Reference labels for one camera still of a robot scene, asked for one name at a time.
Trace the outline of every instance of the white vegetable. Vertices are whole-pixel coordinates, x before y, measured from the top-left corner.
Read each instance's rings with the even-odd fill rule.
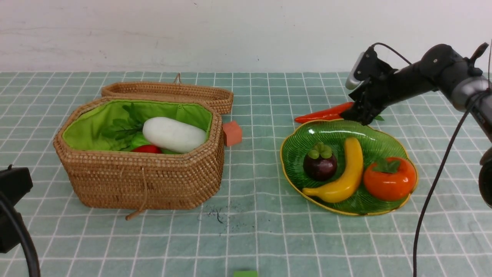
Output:
[[[151,144],[178,153],[191,152],[202,145],[207,136],[200,128],[168,117],[147,120],[142,132]]]

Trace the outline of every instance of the green grid tablecloth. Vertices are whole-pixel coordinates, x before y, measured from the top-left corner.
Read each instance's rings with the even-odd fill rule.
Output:
[[[411,276],[416,223],[461,113],[438,93],[387,109],[372,125],[402,142],[420,183],[402,209],[375,217],[337,216],[287,183],[279,148],[294,117],[348,100],[346,73],[182,73],[182,81],[234,92],[231,114],[243,142],[225,152],[220,191],[189,211],[83,206],[52,147],[79,105],[119,81],[172,82],[176,73],[0,72],[0,168],[27,166],[33,190],[16,206],[44,277]],[[467,119],[428,208],[419,240],[420,276],[492,276],[492,210],[482,201],[478,161],[490,146]],[[22,249],[0,254],[0,277],[27,276]]]

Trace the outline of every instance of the basket lid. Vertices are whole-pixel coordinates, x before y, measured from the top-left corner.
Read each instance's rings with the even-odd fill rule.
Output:
[[[219,114],[232,110],[234,94],[223,88],[183,84],[178,73],[172,83],[164,82],[118,82],[101,89],[101,96],[160,95],[168,99],[203,101]]]

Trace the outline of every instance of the mangosteen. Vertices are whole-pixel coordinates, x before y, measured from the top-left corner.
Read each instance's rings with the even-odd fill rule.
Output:
[[[318,142],[304,157],[303,169],[316,181],[327,181],[337,172],[337,158],[331,147]]]

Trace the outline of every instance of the green plate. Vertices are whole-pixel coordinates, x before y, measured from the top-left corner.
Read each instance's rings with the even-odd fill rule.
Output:
[[[404,206],[409,200],[411,193],[406,198],[395,202],[381,201],[369,194],[363,183],[360,184],[354,195],[339,203],[327,203],[316,197],[308,197],[302,193],[302,188],[304,187],[318,187],[326,183],[315,181],[304,173],[303,160],[305,154],[319,141],[329,145],[337,158],[338,166],[335,175],[327,182],[336,180],[345,169],[343,143],[348,136],[356,137],[361,144],[364,169],[380,158],[391,156],[405,158],[415,168],[403,145],[394,137],[384,132],[343,119],[332,121],[315,120],[299,126],[292,135],[284,140],[280,147],[282,169],[292,187],[314,204],[332,212],[345,215],[378,215]]]

